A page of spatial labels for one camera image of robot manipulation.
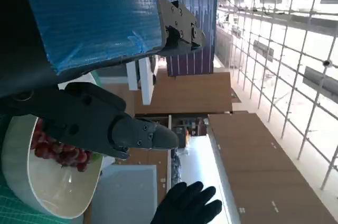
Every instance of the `metal bracket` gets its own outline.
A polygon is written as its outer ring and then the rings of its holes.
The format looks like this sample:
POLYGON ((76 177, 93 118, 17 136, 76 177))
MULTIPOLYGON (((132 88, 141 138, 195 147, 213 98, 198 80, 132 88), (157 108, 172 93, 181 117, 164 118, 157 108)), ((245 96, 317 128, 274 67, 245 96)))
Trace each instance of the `metal bracket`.
POLYGON ((157 0, 159 16, 165 25, 167 41, 160 55, 189 52, 205 45, 205 35, 197 27, 196 17, 178 1, 157 0))

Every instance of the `red grapes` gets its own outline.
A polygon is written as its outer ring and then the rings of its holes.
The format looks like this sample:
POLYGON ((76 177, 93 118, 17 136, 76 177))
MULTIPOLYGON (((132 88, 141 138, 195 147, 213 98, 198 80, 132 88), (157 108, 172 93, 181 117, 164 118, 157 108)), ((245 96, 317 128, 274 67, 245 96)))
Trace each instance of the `red grapes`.
POLYGON ((58 142, 42 131, 43 120, 38 119, 33 133, 31 150, 36 157, 54 159, 61 167, 76 167, 79 172, 87 169, 92 153, 78 147, 58 142))

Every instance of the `white bowl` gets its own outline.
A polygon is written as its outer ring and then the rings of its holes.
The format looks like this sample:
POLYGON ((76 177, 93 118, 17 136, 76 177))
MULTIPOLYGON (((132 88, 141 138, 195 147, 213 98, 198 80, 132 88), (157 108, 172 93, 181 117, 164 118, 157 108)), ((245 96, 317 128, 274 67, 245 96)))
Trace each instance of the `white bowl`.
POLYGON ((30 151, 37 117, 14 117, 2 149, 2 171, 8 186, 24 203, 60 218, 73 219, 87 209, 100 176, 102 157, 84 172, 30 151))

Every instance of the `gloved hand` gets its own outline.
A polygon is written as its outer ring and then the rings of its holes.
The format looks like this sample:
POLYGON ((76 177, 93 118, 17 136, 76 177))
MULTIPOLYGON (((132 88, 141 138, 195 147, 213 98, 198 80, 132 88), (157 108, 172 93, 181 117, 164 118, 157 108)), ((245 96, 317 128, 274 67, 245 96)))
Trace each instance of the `gloved hand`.
POLYGON ((211 186, 204 191, 203 183, 190 186, 178 183, 172 187, 159 204, 151 224, 206 224, 222 210, 222 202, 206 204, 216 193, 211 186))

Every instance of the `blue duct tape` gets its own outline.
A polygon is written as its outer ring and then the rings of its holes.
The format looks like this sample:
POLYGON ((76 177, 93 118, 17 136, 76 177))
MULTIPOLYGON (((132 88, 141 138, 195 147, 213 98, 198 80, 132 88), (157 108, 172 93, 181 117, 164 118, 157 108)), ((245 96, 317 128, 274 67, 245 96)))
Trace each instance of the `blue duct tape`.
POLYGON ((56 73, 162 45, 156 0, 29 0, 56 73))

